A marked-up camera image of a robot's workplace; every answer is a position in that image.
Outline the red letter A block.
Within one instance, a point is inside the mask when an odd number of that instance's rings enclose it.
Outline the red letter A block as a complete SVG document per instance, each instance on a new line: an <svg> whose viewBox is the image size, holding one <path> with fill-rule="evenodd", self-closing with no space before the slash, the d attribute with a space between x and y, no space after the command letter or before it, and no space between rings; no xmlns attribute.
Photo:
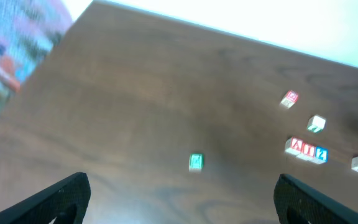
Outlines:
<svg viewBox="0 0 358 224"><path fill-rule="evenodd" d="M291 137L285 143L285 152L297 156L302 151L303 140Z"/></svg>

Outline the red letter I block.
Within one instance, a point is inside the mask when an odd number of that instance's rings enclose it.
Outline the red letter I block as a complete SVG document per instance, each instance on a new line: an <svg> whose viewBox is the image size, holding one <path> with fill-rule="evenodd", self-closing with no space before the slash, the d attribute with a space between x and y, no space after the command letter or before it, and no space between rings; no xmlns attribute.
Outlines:
<svg viewBox="0 0 358 224"><path fill-rule="evenodd" d="M303 143L300 153L296 156L298 159L310 161L314 158L316 147L314 145Z"/></svg>

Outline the blue number 2 block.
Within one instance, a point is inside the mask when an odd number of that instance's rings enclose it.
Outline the blue number 2 block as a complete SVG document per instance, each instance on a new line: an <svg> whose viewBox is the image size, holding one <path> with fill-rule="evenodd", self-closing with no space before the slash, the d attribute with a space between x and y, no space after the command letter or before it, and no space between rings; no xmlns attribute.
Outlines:
<svg viewBox="0 0 358 224"><path fill-rule="evenodd" d="M328 154L329 152L327 149L321 146L316 146L314 157L310 160L310 162L315 164L324 164L328 161Z"/></svg>

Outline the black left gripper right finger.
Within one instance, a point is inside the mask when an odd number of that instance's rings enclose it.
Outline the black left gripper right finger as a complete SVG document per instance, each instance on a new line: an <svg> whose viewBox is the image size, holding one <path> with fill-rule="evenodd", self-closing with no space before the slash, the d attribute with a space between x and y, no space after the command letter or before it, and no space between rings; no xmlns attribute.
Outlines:
<svg viewBox="0 0 358 224"><path fill-rule="evenodd" d="M281 224L358 224L357 212L288 174L280 174L273 201Z"/></svg>

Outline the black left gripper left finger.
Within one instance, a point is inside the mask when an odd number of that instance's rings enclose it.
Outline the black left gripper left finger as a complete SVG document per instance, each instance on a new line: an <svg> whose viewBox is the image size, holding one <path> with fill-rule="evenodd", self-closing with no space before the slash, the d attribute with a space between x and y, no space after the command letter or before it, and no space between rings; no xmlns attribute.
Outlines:
<svg viewBox="0 0 358 224"><path fill-rule="evenodd" d="M88 176L74 173L0 212L0 224L82 224L91 197Z"/></svg>

